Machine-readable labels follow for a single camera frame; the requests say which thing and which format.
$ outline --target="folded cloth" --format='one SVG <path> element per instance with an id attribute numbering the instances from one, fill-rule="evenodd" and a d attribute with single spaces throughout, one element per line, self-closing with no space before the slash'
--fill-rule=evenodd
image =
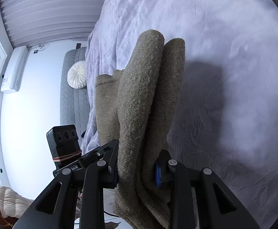
<path id="1" fill-rule="evenodd" d="M 166 135 L 181 87 L 184 41 L 174 39 L 164 47 L 163 43 L 158 31 L 142 33 L 126 69 L 98 76 L 96 85 L 100 143 L 120 141 L 114 212 L 138 229 L 168 228 L 169 190 L 155 196 L 152 176 L 160 150 L 167 149 Z"/>
<path id="2" fill-rule="evenodd" d="M 166 138 L 179 100 L 184 55 L 183 39 L 172 39 L 164 45 L 151 113 L 141 146 L 142 155 L 138 156 L 141 158 L 141 167 L 136 169 L 137 175 L 141 177 L 136 179 L 138 196 L 165 228 L 169 225 L 170 210 L 167 203 L 170 201 L 170 189 L 156 187 L 155 162 L 162 149 L 169 149 Z"/>
<path id="3" fill-rule="evenodd" d="M 27 199 L 16 193 L 13 189 L 0 186 L 0 212 L 3 218 L 20 218 L 33 200 Z"/>

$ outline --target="camera lens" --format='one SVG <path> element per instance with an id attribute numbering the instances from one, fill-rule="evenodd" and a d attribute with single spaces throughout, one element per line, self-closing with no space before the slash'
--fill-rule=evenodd
<path id="1" fill-rule="evenodd" d="M 63 139 L 62 135 L 60 133 L 58 133 L 56 135 L 56 138 L 58 139 L 58 141 L 61 141 Z"/>
<path id="2" fill-rule="evenodd" d="M 65 139 L 70 139 L 70 133 L 68 131 L 64 132 Z"/>

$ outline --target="white curtain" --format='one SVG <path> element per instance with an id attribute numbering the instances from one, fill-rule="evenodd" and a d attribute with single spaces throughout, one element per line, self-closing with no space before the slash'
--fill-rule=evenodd
<path id="1" fill-rule="evenodd" d="M 54 40 L 87 39 L 104 0 L 1 0 L 1 14 L 13 47 Z"/>

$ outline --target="air conditioner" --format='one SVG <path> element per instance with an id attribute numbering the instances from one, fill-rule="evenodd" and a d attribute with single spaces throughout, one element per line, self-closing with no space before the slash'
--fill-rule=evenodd
<path id="1" fill-rule="evenodd" d="M 20 46 L 12 52 L 7 69 L 4 73 L 4 79 L 1 85 L 1 91 L 5 94 L 17 92 L 19 90 L 22 77 L 22 70 L 28 54 L 26 46 Z"/>

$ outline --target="bed sheet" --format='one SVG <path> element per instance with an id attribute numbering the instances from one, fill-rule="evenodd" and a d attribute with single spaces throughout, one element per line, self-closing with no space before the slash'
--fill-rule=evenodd
<path id="1" fill-rule="evenodd" d="M 272 0 L 105 0 L 86 51 L 91 111 L 84 152 L 98 145 L 96 76 L 124 69 L 148 29 L 186 44 L 168 134 L 173 157 L 212 168 L 269 228 L 278 217 L 278 8 Z"/>

